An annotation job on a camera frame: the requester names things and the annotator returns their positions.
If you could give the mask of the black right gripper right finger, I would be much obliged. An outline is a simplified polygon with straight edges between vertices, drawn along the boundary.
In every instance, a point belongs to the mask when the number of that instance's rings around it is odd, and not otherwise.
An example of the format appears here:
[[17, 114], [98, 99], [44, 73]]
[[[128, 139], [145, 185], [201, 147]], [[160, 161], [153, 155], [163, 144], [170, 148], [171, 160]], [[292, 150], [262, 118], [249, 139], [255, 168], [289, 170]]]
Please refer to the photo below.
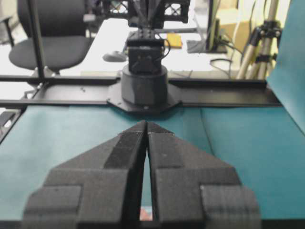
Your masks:
[[255, 193], [234, 166], [147, 124], [152, 206], [162, 229], [259, 229]]

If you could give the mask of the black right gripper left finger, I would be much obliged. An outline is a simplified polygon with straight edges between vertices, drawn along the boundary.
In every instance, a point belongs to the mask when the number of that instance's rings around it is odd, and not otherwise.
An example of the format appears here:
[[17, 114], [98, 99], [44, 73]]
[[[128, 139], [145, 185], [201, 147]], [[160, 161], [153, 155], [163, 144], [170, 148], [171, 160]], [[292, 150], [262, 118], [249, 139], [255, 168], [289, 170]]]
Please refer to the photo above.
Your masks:
[[146, 122], [53, 167], [28, 198], [24, 229], [124, 229], [139, 222]]

